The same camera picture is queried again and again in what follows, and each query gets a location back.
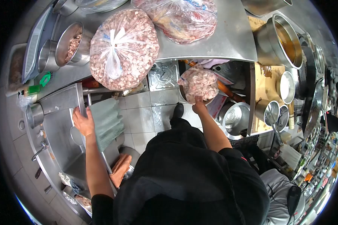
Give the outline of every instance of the raw meat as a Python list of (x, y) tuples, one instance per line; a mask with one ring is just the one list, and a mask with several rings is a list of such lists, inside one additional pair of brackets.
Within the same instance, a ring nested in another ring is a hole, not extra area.
[(76, 49), (79, 47), (81, 41), (82, 34), (79, 34), (77, 37), (72, 38), (70, 40), (70, 46), (68, 50), (68, 56), (66, 57), (65, 61), (68, 62), (71, 60), (71, 57), (75, 53)]
[(217, 76), (213, 71), (203, 69), (200, 63), (186, 70), (178, 84), (183, 86), (187, 102), (192, 105), (195, 104), (195, 96), (203, 96), (203, 100), (207, 101), (219, 92)]
[(110, 90), (136, 87), (158, 56), (154, 24), (140, 9), (119, 11), (103, 22), (91, 40), (90, 71)]
[(213, 0), (131, 0), (175, 43), (190, 43), (212, 35), (217, 26)]

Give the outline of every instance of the wooden cutting board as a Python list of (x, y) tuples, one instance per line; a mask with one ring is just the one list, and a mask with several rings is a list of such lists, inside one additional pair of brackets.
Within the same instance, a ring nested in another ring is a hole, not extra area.
[[(255, 17), (248, 16), (250, 27), (252, 31), (257, 30), (262, 25), (266, 24), (265, 21)], [(269, 101), (275, 100), (280, 106), (284, 105), (283, 100), (280, 99), (276, 91), (276, 82), (285, 71), (285, 66), (270, 66), (271, 73), (265, 72), (266, 67), (261, 66), (259, 63), (254, 63), (256, 74), (256, 104), (261, 99)], [(258, 119), (255, 114), (253, 117), (252, 132), (251, 133), (264, 133), (265, 131), (272, 130), (272, 127), (267, 126), (263, 121)]]

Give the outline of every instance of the tiled floor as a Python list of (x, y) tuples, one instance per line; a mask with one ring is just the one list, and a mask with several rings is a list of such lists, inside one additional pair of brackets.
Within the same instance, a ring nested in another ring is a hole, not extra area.
[[(178, 93), (178, 90), (149, 91), (118, 98), (125, 127), (124, 145), (135, 148), (142, 154), (147, 143), (158, 132), (169, 130), (170, 117), (180, 101)], [(199, 116), (188, 103), (184, 104), (183, 118), (202, 130)]]

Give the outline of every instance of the dish towel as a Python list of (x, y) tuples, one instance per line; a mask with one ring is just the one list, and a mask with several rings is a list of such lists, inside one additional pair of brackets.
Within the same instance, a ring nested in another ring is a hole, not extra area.
[(124, 131), (118, 103), (119, 100), (109, 98), (90, 106), (99, 152), (103, 152)]
[(111, 181), (115, 187), (119, 187), (125, 173), (129, 170), (129, 165), (131, 162), (131, 155), (129, 154), (120, 154), (119, 160), (116, 162), (113, 167), (112, 174), (109, 174)]

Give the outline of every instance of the bag of sliced sausage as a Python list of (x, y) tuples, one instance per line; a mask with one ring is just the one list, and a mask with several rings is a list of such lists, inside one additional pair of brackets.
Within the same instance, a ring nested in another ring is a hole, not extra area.
[(158, 56), (154, 25), (140, 9), (125, 9), (105, 20), (90, 45), (90, 71), (110, 90), (136, 87)]
[(190, 43), (212, 35), (217, 26), (213, 0), (131, 0), (175, 43)]

